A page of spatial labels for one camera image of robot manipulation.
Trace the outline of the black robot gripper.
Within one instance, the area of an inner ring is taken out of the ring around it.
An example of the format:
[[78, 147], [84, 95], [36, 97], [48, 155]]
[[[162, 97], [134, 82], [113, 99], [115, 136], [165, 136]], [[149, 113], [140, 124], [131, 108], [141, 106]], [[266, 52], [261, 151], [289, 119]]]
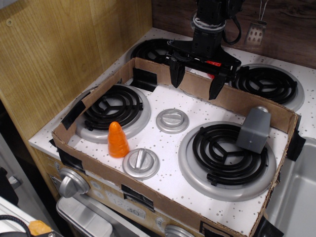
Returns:
[[192, 41], [169, 40], [168, 53], [171, 84], [177, 88], [184, 77], [185, 68], [212, 74], [209, 100], [216, 99], [226, 80], [234, 77], [240, 60], [226, 53], [221, 41], [226, 40], [224, 27], [196, 27]]

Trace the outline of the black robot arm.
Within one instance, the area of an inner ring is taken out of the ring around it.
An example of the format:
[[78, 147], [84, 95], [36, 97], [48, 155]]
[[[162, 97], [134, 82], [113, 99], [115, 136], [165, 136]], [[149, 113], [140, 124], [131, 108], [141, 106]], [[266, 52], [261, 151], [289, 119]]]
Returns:
[[185, 68], [189, 67], [214, 76], [209, 89], [209, 98], [216, 99], [224, 84], [235, 79], [241, 61], [225, 52], [221, 42], [235, 44], [241, 34], [228, 41], [226, 21], [231, 19], [241, 28], [236, 14], [242, 10], [241, 0], [199, 0], [193, 16], [192, 41], [169, 40], [167, 58], [171, 83], [178, 87], [183, 80]]

